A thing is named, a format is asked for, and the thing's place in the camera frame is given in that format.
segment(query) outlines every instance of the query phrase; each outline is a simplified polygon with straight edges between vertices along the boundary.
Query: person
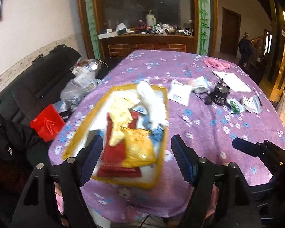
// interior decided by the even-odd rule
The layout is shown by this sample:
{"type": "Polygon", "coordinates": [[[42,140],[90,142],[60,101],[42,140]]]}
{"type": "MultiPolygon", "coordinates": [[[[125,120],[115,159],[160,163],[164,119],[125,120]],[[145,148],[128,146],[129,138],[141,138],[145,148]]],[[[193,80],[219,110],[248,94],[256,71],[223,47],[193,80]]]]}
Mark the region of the person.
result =
{"type": "Polygon", "coordinates": [[[239,53],[241,54],[241,60],[239,61],[239,66],[244,67],[244,64],[248,61],[252,55],[252,44],[248,40],[248,33],[244,33],[244,37],[239,42],[239,53]]]}

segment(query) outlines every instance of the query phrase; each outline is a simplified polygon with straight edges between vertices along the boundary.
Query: brick pattern panel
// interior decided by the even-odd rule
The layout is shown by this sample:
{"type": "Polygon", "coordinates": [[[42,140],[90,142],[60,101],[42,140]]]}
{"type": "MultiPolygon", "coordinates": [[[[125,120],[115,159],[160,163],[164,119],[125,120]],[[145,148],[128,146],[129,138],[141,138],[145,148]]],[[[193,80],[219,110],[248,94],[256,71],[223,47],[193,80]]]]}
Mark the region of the brick pattern panel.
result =
{"type": "Polygon", "coordinates": [[[108,45],[110,57],[127,56],[135,50],[169,50],[186,52],[186,45],[178,44],[120,44],[108,45]]]}

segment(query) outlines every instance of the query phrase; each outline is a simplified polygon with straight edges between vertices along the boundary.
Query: white wall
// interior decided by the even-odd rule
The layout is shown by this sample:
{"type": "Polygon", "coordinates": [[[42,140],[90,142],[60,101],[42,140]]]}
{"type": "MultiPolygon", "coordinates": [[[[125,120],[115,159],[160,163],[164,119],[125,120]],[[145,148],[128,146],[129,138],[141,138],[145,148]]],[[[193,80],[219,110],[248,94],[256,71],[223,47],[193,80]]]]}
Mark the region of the white wall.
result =
{"type": "Polygon", "coordinates": [[[249,39],[264,34],[264,29],[271,30],[271,21],[258,0],[218,0],[218,32],[215,51],[220,51],[223,24],[223,7],[241,15],[240,39],[244,33],[249,39]]]}
{"type": "MultiPolygon", "coordinates": [[[[54,41],[81,33],[77,0],[3,0],[0,75],[54,41]]],[[[79,53],[86,56],[82,37],[79,53]]]]}

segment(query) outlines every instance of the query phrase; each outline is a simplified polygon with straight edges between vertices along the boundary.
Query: yellow plastic bag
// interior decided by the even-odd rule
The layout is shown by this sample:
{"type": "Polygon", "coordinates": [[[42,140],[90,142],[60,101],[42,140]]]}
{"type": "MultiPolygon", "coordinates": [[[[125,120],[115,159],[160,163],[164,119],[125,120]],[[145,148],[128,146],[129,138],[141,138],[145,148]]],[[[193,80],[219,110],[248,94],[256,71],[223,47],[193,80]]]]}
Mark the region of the yellow plastic bag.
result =
{"type": "Polygon", "coordinates": [[[134,168],[151,165],[156,162],[150,133],[144,129],[120,127],[125,134],[125,160],[122,167],[134,168]]]}
{"type": "Polygon", "coordinates": [[[120,126],[127,128],[133,121],[129,109],[134,106],[134,103],[126,98],[115,97],[114,103],[110,108],[110,118],[113,122],[112,133],[109,141],[110,146],[116,146],[124,139],[124,133],[119,128],[120,126]]]}

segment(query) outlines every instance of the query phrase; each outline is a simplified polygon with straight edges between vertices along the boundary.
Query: blue cloth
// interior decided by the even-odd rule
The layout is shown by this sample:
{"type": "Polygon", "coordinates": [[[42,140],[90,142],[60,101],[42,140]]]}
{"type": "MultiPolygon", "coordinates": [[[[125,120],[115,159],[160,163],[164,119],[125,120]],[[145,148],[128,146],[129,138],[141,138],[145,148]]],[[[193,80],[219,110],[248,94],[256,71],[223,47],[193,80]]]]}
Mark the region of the blue cloth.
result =
{"type": "MultiPolygon", "coordinates": [[[[151,131],[151,122],[149,122],[148,115],[145,116],[145,119],[142,124],[147,130],[151,131]]],[[[156,142],[161,142],[162,138],[163,130],[160,127],[157,127],[154,131],[151,131],[150,139],[153,145],[155,145],[156,142]]]]}

